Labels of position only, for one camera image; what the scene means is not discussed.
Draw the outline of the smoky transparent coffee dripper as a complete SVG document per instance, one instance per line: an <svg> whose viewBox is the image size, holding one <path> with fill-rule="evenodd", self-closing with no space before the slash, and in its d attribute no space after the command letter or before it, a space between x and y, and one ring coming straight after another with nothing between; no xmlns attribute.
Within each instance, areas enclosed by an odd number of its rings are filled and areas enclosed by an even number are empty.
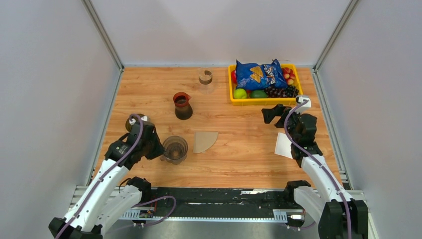
<svg viewBox="0 0 422 239"><path fill-rule="evenodd" d="M174 165L182 163L187 158L188 144L180 136L171 136L163 142L165 149L160 156L161 161L166 161Z"/></svg>

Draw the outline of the brown paper coffee filter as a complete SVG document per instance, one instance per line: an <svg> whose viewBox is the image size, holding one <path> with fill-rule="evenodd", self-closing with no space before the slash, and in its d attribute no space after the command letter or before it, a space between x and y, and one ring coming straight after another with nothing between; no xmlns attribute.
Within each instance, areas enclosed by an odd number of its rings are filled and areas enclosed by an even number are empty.
<svg viewBox="0 0 422 239"><path fill-rule="evenodd" d="M211 148L218 138L218 132L199 131L194 135L193 153L203 153Z"/></svg>

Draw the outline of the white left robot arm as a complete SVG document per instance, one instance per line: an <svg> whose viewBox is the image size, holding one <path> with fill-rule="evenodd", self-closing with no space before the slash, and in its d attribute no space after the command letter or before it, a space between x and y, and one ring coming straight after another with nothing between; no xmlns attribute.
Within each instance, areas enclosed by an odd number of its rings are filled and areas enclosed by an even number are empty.
<svg viewBox="0 0 422 239"><path fill-rule="evenodd" d="M56 239L102 239L129 208L147 206L152 200L151 184L135 177L114 199L116 185L142 157L161 156L165 149L153 123L129 119L130 130L110 144L101 167L78 202L62 218L53 218L48 229Z"/></svg>

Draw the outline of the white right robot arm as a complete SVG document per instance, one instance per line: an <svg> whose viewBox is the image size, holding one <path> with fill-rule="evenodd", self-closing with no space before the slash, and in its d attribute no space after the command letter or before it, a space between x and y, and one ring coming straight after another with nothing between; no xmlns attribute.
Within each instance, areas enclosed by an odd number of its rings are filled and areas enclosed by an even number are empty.
<svg viewBox="0 0 422 239"><path fill-rule="evenodd" d="M315 141L317 118L300 113L304 105L292 108L279 104L261 111L266 124L280 117L275 127L284 129L291 143L292 158L314 184L289 181L284 201L291 208L300 205L311 216L321 239L367 239L368 207L364 201L353 198L330 171Z"/></svg>

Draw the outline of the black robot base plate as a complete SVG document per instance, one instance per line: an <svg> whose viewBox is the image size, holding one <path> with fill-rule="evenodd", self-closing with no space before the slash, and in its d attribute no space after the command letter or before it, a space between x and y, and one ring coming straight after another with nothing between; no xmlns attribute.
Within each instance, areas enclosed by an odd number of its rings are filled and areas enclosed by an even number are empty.
<svg viewBox="0 0 422 239"><path fill-rule="evenodd" d="M275 214L302 215L301 206L283 189L152 188L141 202L156 216L197 219L275 219Z"/></svg>

